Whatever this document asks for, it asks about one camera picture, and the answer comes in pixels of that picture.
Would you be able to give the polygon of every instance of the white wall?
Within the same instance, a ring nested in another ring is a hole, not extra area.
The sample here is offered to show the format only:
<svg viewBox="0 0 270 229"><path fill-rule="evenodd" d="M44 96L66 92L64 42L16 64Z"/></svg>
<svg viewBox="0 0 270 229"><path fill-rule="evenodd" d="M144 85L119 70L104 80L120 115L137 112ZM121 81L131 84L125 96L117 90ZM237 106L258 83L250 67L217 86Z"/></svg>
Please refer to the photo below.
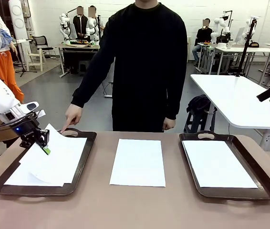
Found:
<svg viewBox="0 0 270 229"><path fill-rule="evenodd" d="M94 5L106 23L111 15L133 2L134 0L29 0L35 35L45 35L50 46L62 42L59 16L63 12L81 5L84 7L84 14L87 15L88 7ZM188 36L192 37L191 48L197 31L201 28L202 19L210 18L212 27L213 20L222 16L225 10L233 10L234 21L231 27L233 38L239 28L246 25L246 19L254 15L261 18L258 20L253 39L260 44L270 42L270 0L221 1L221 3L209 0L160 0L160 2L178 13L184 20ZM69 14L71 19L75 15L75 11Z"/></svg>

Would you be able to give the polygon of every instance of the person in black jacket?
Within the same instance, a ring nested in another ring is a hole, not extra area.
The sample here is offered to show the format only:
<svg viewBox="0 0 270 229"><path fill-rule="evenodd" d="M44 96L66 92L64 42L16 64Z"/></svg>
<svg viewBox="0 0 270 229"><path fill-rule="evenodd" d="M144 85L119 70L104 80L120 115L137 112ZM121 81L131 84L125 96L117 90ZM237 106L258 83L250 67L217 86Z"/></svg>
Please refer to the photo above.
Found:
<svg viewBox="0 0 270 229"><path fill-rule="evenodd" d="M140 44L138 32L151 42ZM164 45L165 34L174 34L178 49ZM123 49L117 48L117 42ZM80 121L84 104L106 78L114 58L113 130L163 132L174 128L187 68L185 24L157 0L136 0L109 18L100 50L73 93L62 132Z"/></svg>
<svg viewBox="0 0 270 229"><path fill-rule="evenodd" d="M211 41L211 34L212 34L212 29L209 28L208 26L203 27L202 29L199 29L197 31L197 39L196 39L196 44L194 49L192 50L192 54L194 56L194 60L195 60L195 66L198 66L198 61L199 61L199 57L198 57L198 52L201 51L202 46L198 45L197 43L201 43L201 42L209 42Z"/></svg>
<svg viewBox="0 0 270 229"><path fill-rule="evenodd" d="M88 18L83 15L82 6L77 7L77 13L78 15L74 16L73 18L73 24L77 32L77 39L80 40L80 39L83 39L84 35L86 34L86 24L87 24Z"/></svg>

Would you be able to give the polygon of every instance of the person in orange pants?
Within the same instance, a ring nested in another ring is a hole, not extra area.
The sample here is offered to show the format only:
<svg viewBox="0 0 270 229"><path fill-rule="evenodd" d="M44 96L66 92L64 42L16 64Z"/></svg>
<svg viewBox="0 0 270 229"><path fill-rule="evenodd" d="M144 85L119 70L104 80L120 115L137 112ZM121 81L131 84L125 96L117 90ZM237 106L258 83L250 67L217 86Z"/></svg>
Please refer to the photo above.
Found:
<svg viewBox="0 0 270 229"><path fill-rule="evenodd" d="M0 29L3 29L10 35L10 31L3 22L1 17L0 17ZM17 86L15 81L15 71L13 67L13 60L10 53L10 48L17 55L17 49L14 46L13 42L11 42L9 46L6 45L4 48L0 50L0 79L3 80L5 84L11 89L16 99L22 103L24 100L24 93Z"/></svg>

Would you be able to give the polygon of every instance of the black pants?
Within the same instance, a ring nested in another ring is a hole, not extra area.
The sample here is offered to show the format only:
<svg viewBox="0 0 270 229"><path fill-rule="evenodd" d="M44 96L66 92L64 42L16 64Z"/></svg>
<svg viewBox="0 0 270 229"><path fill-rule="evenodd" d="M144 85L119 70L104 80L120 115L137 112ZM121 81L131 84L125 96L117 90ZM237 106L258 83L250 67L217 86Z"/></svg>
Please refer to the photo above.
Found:
<svg viewBox="0 0 270 229"><path fill-rule="evenodd" d="M163 133L164 115L154 117L112 115L113 131Z"/></svg>

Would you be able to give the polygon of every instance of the tray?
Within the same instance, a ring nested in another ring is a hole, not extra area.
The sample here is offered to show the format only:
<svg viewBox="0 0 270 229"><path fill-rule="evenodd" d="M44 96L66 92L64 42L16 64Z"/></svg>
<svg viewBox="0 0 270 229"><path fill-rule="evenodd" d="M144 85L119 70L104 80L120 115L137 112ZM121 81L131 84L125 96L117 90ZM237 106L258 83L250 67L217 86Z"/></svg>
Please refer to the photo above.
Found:
<svg viewBox="0 0 270 229"><path fill-rule="evenodd" d="M196 134L180 134L182 141L224 141L234 153L258 188L227 188L227 187L200 187L194 169L184 148L190 171L197 188L202 196L231 200L270 200L270 178L251 156L242 143L233 135L218 135L210 131L201 131Z"/></svg>
<svg viewBox="0 0 270 229"><path fill-rule="evenodd" d="M78 167L73 177L73 182L71 184L64 184L63 187L40 187L40 186L12 186L4 185L12 173L20 165L20 159L28 151L25 149L6 169L6 171L0 176L0 195L9 195L9 196L22 196L22 197L59 197L67 196L72 194L76 188L85 166L85 162L89 156L89 153L92 149L93 143L96 139L97 134L95 132L81 132L73 128L67 128L66 131L74 131L77 133L77 136L67 135L67 137L87 137L86 144L84 146Z"/></svg>

